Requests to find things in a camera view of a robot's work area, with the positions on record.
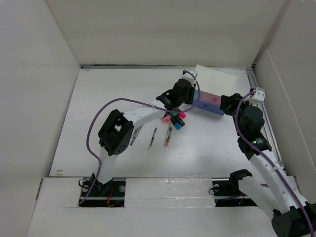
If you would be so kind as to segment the white drawer organizer cabinet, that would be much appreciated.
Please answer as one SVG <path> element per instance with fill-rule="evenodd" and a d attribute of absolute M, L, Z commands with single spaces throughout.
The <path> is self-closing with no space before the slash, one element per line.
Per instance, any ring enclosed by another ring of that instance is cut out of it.
<path fill-rule="evenodd" d="M 231 96 L 237 82 L 237 76 L 196 65 L 197 81 L 202 92 L 217 96 Z"/>

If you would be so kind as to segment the red clear pen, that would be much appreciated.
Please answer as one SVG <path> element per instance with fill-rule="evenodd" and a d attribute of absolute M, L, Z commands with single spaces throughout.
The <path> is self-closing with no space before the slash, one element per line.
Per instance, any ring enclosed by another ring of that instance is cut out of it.
<path fill-rule="evenodd" d="M 170 133 L 171 133 L 171 131 L 172 131 L 172 126 L 171 126 L 171 124 L 169 124 L 168 130 L 167 130 L 167 133 L 166 133 L 165 142 L 164 142 L 164 151 L 167 150 L 167 143 L 170 140 Z"/>

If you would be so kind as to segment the black refill pen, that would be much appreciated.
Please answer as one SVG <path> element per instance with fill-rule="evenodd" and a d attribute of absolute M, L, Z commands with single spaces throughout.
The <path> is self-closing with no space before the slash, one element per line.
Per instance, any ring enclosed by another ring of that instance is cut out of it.
<path fill-rule="evenodd" d="M 152 137 L 151 137 L 151 140 L 150 140 L 150 144 L 149 144 L 149 148 L 148 149 L 151 149 L 152 145 L 153 145 L 153 142 L 154 142 L 154 139 L 155 139 L 155 135 L 157 133 L 157 127 L 154 128 L 154 131 L 153 131 L 153 134 L 152 134 Z"/>

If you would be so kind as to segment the light blue drawer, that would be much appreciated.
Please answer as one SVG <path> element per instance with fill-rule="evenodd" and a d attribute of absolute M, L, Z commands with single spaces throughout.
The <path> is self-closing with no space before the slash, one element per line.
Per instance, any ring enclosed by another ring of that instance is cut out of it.
<path fill-rule="evenodd" d="M 200 99 L 201 99 L 201 94 L 202 92 L 198 89 L 195 89 L 194 91 L 194 96 L 193 96 L 193 105 L 196 103 L 199 103 Z"/>

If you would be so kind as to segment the pink drawer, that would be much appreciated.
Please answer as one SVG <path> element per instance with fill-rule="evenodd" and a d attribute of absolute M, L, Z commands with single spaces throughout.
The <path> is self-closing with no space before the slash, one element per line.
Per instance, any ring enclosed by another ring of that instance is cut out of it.
<path fill-rule="evenodd" d="M 221 105 L 221 96 L 204 91 L 201 92 L 200 100 L 205 103 L 214 104 L 217 106 Z"/>

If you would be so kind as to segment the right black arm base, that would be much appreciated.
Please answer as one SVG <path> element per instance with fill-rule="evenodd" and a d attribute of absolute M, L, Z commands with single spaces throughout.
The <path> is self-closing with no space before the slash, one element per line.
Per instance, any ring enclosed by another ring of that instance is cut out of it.
<path fill-rule="evenodd" d="M 214 197 L 216 207 L 245 207 L 257 206 L 246 194 L 239 190 L 239 180 L 252 177 L 246 169 L 232 172 L 229 178 L 212 179 L 212 187 L 208 193 Z"/>

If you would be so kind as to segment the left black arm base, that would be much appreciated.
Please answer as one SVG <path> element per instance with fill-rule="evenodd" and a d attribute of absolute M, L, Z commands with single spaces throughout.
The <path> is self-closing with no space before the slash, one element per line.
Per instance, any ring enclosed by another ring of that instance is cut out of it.
<path fill-rule="evenodd" d="M 87 180 L 82 178 L 79 180 L 79 186 L 81 187 L 79 198 L 80 207 L 124 207 L 126 189 L 125 178 L 114 178 L 104 185 L 96 181 L 94 187 L 87 196 L 91 184 L 92 179 Z"/>

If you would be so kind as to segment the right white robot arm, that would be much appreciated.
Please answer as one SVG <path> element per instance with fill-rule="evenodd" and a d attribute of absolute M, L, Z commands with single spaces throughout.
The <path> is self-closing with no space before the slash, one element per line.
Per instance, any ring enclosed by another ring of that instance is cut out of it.
<path fill-rule="evenodd" d="M 265 120 L 263 112 L 250 103 L 254 94 L 252 91 L 245 96 L 238 93 L 223 95 L 220 109 L 232 116 L 238 146 L 265 182 L 258 182 L 244 169 L 231 173 L 228 188 L 235 195 L 243 193 L 250 197 L 266 213 L 278 237 L 313 237 L 316 233 L 316 205 L 310 203 L 291 182 L 262 134 Z"/>

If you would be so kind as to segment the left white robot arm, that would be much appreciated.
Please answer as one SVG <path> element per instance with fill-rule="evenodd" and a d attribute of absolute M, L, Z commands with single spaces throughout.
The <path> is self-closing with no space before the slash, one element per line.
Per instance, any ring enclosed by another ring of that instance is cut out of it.
<path fill-rule="evenodd" d="M 191 110 L 196 105 L 193 100 L 196 90 L 200 94 L 199 84 L 195 75 L 189 71 L 184 71 L 184 73 L 172 89 L 157 96 L 149 104 L 127 98 L 118 98 L 108 102 L 97 112 L 88 130 L 86 146 L 88 151 L 98 160 L 98 168 L 91 176 L 91 188 L 98 195 L 104 196 L 110 191 L 109 182 L 113 178 L 110 171 L 116 162 L 117 156 L 129 146 L 134 130 L 153 120 L 161 119 L 166 114 L 177 113 L 179 107 L 183 104 L 190 105 L 188 110 Z M 107 106 L 117 101 L 139 104 L 140 107 L 127 112 L 120 112 L 117 109 L 110 112 L 98 132 L 99 145 L 107 152 L 104 158 L 100 158 L 91 150 L 89 137 L 94 123 L 101 112 Z"/>

